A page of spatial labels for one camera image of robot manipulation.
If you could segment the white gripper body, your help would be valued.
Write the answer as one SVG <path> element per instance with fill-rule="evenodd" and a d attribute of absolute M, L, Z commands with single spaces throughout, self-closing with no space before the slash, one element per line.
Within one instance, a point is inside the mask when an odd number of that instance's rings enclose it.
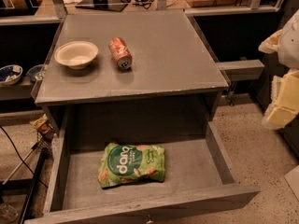
<path fill-rule="evenodd" d="M 282 29 L 278 41 L 278 60 L 289 68 L 299 69 L 299 10 Z"/>

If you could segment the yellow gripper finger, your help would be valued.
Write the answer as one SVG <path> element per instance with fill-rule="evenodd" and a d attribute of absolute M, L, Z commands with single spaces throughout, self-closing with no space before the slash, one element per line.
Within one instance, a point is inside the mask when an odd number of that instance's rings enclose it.
<path fill-rule="evenodd" d="M 278 41 L 281 36 L 282 30 L 274 32 L 267 37 L 258 47 L 258 50 L 263 53 L 271 54 L 278 51 Z"/>
<path fill-rule="evenodd" d="M 274 76 L 271 83 L 271 103 L 262 125 L 268 129 L 284 128 L 299 114 L 299 70 L 291 69 L 283 77 Z"/>

